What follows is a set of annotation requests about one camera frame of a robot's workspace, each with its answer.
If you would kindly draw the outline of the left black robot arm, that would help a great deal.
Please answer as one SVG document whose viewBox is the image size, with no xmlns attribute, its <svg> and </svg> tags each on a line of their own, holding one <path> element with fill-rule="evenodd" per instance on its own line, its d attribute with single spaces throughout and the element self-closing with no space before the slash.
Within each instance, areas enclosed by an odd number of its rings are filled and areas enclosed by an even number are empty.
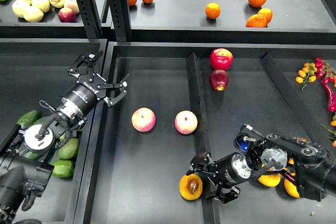
<svg viewBox="0 0 336 224">
<path fill-rule="evenodd" d="M 30 113 L 22 116 L 1 141 L 1 223 L 12 223 L 18 209 L 28 211 L 41 197 L 55 167 L 55 151 L 64 147 L 87 121 L 86 116 L 104 101 L 116 105 L 127 94 L 127 78 L 109 83 L 94 71 L 104 54 L 80 54 L 68 69 L 75 84 L 61 97 L 58 107 L 41 100 L 51 114 L 37 123 Z"/>
</svg>

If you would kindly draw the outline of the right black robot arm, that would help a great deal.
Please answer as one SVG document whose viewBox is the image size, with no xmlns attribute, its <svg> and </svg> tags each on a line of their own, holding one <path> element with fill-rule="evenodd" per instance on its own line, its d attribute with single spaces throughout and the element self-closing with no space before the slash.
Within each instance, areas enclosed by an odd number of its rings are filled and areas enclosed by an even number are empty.
<svg viewBox="0 0 336 224">
<path fill-rule="evenodd" d="M 316 143 L 277 134 L 263 136 L 243 124 L 234 138 L 234 146 L 237 152 L 217 161 L 209 152 L 191 160 L 186 175 L 203 174 L 216 187 L 206 199 L 226 204 L 238 198 L 239 184 L 277 174 L 296 186 L 301 198 L 321 201 L 327 195 L 335 196 L 335 162 Z"/>
</svg>

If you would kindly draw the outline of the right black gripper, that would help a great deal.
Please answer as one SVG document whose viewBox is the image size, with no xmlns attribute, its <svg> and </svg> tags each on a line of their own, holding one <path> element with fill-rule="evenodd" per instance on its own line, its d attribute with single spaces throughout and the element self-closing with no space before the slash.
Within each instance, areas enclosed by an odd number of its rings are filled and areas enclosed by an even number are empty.
<svg viewBox="0 0 336 224">
<path fill-rule="evenodd" d="M 193 173 L 208 175 L 216 190 L 207 194 L 205 199 L 220 200 L 223 204 L 239 197 L 240 189 L 236 185 L 246 182 L 251 176 L 251 168 L 246 163 L 246 158 L 240 153 L 232 153 L 217 161 L 213 161 L 209 152 L 194 156 L 190 161 L 190 168 L 186 172 L 189 176 Z M 224 193 L 223 188 L 230 189 Z"/>
</svg>

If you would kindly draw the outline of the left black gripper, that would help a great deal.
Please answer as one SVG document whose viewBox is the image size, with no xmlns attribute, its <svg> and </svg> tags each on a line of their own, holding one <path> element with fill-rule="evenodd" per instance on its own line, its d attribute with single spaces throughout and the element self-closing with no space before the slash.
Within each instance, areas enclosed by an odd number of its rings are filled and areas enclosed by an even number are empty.
<svg viewBox="0 0 336 224">
<path fill-rule="evenodd" d="M 96 55 L 80 54 L 68 68 L 68 74 L 78 79 L 63 95 L 61 101 L 64 106 L 69 106 L 77 116 L 86 116 L 100 101 L 104 101 L 111 108 L 127 94 L 129 73 L 116 83 L 107 83 L 102 76 L 94 73 L 93 65 L 102 55 L 102 50 Z M 87 74 L 79 73 L 79 67 L 82 64 L 87 67 Z"/>
</svg>

